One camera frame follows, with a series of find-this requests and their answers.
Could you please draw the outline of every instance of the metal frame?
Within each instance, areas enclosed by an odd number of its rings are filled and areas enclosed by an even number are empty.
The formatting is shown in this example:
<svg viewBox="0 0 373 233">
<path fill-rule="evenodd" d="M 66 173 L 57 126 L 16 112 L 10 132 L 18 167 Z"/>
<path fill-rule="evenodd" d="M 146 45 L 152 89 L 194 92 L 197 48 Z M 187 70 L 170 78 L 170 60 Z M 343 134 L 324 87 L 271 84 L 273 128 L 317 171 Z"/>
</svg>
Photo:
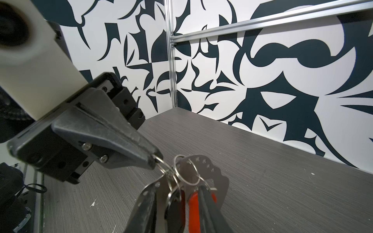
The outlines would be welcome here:
<svg viewBox="0 0 373 233">
<path fill-rule="evenodd" d="M 240 31 L 266 28 L 269 26 L 299 22 L 308 19 L 343 15 L 369 9 L 373 9 L 373 1 L 371 0 L 337 0 L 203 31 L 187 33 L 179 36 L 171 36 L 170 43 L 178 43 L 206 37 L 231 34 Z"/>
<path fill-rule="evenodd" d="M 173 17 L 172 17 L 172 0 L 164 0 L 165 20 L 166 20 L 166 37 L 167 37 L 167 55 L 170 75 L 170 95 L 172 107 L 178 106 L 177 88 L 176 88 L 176 67 L 175 67 L 175 46 L 171 42 L 173 36 Z"/>
</svg>

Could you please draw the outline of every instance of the screw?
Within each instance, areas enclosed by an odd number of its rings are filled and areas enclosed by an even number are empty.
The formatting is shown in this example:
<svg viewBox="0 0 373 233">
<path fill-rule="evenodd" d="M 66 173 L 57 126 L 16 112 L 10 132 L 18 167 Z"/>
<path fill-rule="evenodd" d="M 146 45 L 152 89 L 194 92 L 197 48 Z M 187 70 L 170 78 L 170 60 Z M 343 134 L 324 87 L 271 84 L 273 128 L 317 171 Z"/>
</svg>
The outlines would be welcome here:
<svg viewBox="0 0 373 233">
<path fill-rule="evenodd" d="M 82 148 L 85 151 L 89 151 L 92 148 L 92 144 L 90 144 L 89 142 L 83 143 Z"/>
<path fill-rule="evenodd" d="M 108 159 L 109 159 L 109 157 L 108 157 L 107 155 L 103 155 L 103 156 L 100 158 L 100 162 L 101 162 L 101 163 L 106 163 Z"/>
</svg>

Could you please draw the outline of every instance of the wood grain tabletop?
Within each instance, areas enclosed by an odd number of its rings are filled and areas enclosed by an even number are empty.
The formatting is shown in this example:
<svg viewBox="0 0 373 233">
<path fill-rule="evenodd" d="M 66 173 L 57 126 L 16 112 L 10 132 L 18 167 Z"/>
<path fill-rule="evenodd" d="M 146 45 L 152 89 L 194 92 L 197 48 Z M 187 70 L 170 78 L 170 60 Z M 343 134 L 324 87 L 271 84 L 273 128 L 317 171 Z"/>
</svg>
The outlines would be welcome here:
<svg viewBox="0 0 373 233">
<path fill-rule="evenodd" d="M 139 132 L 166 162 L 203 154 L 222 170 L 230 186 L 221 212 L 234 232 L 373 232 L 372 174 L 181 108 Z M 78 185 L 46 176 L 44 232 L 122 233 L 137 196 L 160 175 L 93 163 Z"/>
</svg>

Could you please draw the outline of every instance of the metal key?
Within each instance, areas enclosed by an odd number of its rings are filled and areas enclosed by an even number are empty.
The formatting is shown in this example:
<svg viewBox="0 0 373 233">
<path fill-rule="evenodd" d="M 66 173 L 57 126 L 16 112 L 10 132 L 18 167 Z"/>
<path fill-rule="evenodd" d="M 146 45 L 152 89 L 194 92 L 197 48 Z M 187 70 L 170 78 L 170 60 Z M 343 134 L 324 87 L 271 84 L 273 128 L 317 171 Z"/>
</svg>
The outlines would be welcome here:
<svg viewBox="0 0 373 233">
<path fill-rule="evenodd" d="M 185 228 L 185 192 L 177 186 L 169 193 L 164 213 L 166 233 L 182 233 Z"/>
</svg>

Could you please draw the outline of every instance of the black and white patterned wall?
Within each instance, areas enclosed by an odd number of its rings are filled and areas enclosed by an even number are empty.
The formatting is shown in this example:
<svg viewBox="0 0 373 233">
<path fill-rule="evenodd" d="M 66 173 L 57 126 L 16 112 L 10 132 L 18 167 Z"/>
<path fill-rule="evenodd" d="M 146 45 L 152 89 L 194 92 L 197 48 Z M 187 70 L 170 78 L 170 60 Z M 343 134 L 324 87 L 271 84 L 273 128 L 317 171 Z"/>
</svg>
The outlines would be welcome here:
<svg viewBox="0 0 373 233">
<path fill-rule="evenodd" d="M 32 0 L 87 80 L 115 72 L 146 118 L 172 107 L 163 0 Z"/>
<path fill-rule="evenodd" d="M 175 35 L 327 0 L 174 0 Z M 178 106 L 373 172 L 373 11 L 176 45 Z"/>
</svg>

